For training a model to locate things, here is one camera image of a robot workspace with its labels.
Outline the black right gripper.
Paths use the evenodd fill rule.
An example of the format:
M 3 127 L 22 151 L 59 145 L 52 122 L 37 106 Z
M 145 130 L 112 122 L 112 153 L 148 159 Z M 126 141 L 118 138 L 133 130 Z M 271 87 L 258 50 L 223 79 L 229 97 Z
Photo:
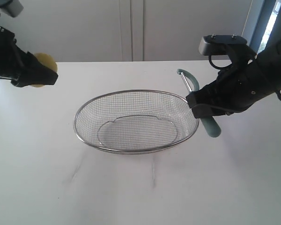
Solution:
M 220 70 L 214 82 L 186 96 L 197 119 L 243 112 L 278 90 L 275 53 L 264 50 L 256 55 L 246 44 L 225 45 L 225 52 L 231 64 Z

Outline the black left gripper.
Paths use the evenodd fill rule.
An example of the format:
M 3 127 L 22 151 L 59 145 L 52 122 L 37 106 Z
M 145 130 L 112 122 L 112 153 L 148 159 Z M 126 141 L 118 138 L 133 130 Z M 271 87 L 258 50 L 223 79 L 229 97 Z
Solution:
M 54 85 L 58 74 L 17 46 L 15 34 L 0 27 L 0 79 L 15 87 Z

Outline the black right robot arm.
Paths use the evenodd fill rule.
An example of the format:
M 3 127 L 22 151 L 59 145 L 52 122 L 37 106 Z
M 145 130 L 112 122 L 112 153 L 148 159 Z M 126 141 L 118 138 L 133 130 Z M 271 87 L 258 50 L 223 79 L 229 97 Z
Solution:
M 186 97 L 196 118 L 241 113 L 273 93 L 281 101 L 281 15 L 277 20 L 269 43 L 260 53 L 241 36 L 202 38 L 199 52 L 219 72 L 213 82 Z

